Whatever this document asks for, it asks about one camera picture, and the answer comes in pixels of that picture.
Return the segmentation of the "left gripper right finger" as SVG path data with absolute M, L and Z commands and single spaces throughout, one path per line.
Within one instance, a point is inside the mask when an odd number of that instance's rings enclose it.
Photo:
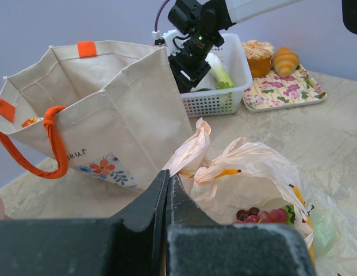
M 301 235 L 281 224 L 220 225 L 170 178 L 167 275 L 316 275 Z

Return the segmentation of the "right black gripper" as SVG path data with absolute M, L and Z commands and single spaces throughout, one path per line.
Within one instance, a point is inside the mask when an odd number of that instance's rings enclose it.
M 219 34 L 224 22 L 224 1 L 176 1 L 168 14 L 168 20 L 184 37 L 176 54 L 171 53 L 168 60 L 180 92 L 189 92 L 196 87 L 210 70 L 205 60 L 213 46 L 220 46 L 224 39 Z

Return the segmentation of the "purple grape bunch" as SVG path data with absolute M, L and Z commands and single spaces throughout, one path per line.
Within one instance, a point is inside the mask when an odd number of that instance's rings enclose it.
M 260 212 L 260 209 L 257 207 L 251 207 L 248 210 L 240 209 L 236 212 L 236 218 L 238 220 L 244 221 L 249 216 L 252 216 L 252 215 L 257 216 L 259 212 Z

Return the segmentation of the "orange banana print plastic bag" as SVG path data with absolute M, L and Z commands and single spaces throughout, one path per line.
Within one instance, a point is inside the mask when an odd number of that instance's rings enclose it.
M 206 157 L 210 125 L 196 131 L 165 168 L 178 174 L 189 196 L 214 221 L 230 224 L 240 209 L 293 204 L 294 227 L 303 237 L 319 275 L 357 275 L 357 220 L 306 180 L 301 170 L 273 148 L 240 137 L 215 159 Z

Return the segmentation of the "pink grape bunch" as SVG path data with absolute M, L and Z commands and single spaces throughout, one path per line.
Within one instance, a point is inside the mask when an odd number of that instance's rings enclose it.
M 282 208 L 272 209 L 271 211 L 261 210 L 257 216 L 249 216 L 244 221 L 238 220 L 237 218 L 232 224 L 287 224 L 287 212 Z

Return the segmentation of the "green watermelon ball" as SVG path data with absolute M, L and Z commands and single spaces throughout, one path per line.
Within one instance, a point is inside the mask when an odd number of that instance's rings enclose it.
M 295 225 L 295 211 L 294 211 L 294 205 L 293 204 L 288 204 L 288 205 L 284 205 L 282 207 L 283 210 L 285 210 L 287 212 L 287 224 L 290 226 L 294 226 Z

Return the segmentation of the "canvas tote bag orange handles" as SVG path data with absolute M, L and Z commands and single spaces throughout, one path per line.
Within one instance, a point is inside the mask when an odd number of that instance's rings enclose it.
M 21 126 L 33 117 L 44 119 Z M 72 168 L 145 190 L 192 132 L 164 48 L 120 41 L 50 47 L 0 92 L 0 142 L 45 179 Z

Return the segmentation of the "orange yellow snack bag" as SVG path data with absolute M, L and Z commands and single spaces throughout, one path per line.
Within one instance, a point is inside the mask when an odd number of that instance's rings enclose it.
M 36 122 L 42 121 L 43 119 L 44 119 L 43 117 L 33 117 L 33 118 L 29 118 L 29 119 L 25 120 L 25 121 L 21 124 L 21 126 L 22 126 L 23 128 L 26 128 L 26 127 L 28 127 L 28 126 L 30 126 L 30 125 L 36 123 Z

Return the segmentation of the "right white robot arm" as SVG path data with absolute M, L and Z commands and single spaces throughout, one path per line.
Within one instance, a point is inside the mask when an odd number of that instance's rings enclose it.
M 220 47 L 221 30 L 275 9 L 292 1 L 176 1 L 168 20 L 181 32 L 183 46 L 172 50 L 168 60 L 180 93 L 188 93 L 209 72 L 206 56 Z

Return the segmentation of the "green celery stalks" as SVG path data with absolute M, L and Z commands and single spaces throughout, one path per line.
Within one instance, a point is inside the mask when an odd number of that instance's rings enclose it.
M 235 87 L 235 84 L 217 55 L 209 53 L 205 60 L 210 65 L 209 72 L 216 79 L 218 89 L 231 89 Z

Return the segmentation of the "orange frosted muffin toy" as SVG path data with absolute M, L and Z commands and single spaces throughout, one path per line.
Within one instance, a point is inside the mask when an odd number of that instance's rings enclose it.
M 268 42 L 250 40 L 242 42 L 249 69 L 253 78 L 260 78 L 271 71 L 274 46 Z

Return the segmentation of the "dark green lime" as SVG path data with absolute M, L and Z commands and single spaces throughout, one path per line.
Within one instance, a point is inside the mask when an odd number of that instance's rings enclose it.
M 197 90 L 194 90 L 192 92 L 202 92 L 202 91 L 212 91 L 213 89 L 209 89 L 209 88 L 201 88 L 201 89 L 197 89 Z

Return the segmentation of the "white plastic basket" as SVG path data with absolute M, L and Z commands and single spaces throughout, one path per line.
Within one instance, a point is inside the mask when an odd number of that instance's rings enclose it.
M 190 92 L 181 94 L 189 117 L 233 114 L 244 91 L 252 85 L 252 75 L 239 39 L 234 33 L 224 33 L 224 44 L 213 47 L 206 61 L 210 71 Z

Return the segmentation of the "orange bread toy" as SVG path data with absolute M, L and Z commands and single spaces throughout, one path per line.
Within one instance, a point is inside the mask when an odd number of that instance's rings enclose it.
M 282 78 L 285 79 L 290 76 L 300 63 L 298 55 L 287 47 L 280 47 L 276 51 L 271 60 L 271 65 L 274 71 Z

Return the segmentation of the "floral pattern tray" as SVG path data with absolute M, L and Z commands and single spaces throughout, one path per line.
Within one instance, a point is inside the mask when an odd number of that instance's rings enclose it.
M 250 112 L 314 105 L 326 98 L 327 92 L 302 65 L 285 79 L 271 70 L 255 78 L 243 94 L 243 102 Z

